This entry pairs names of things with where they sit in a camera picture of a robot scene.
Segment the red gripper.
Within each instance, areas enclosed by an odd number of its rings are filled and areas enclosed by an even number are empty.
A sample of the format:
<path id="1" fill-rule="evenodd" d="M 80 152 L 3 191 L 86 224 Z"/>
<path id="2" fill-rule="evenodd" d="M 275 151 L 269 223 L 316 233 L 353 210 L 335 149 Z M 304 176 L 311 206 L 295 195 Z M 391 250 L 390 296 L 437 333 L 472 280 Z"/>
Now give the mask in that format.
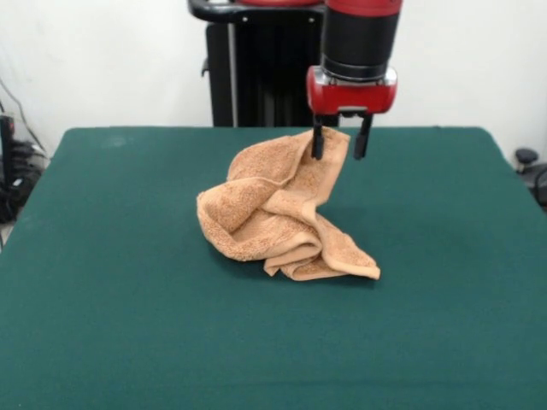
<path id="1" fill-rule="evenodd" d="M 372 82 L 354 83 L 330 77 L 320 66 L 309 68 L 306 77 L 308 104 L 313 116 L 313 140 L 311 155 L 316 160 L 323 156 L 325 121 L 330 115 L 362 114 L 362 123 L 356 135 L 353 157 L 361 160 L 366 156 L 368 140 L 373 124 L 373 114 L 390 110 L 397 94 L 397 72 L 389 67 L 383 78 Z"/>

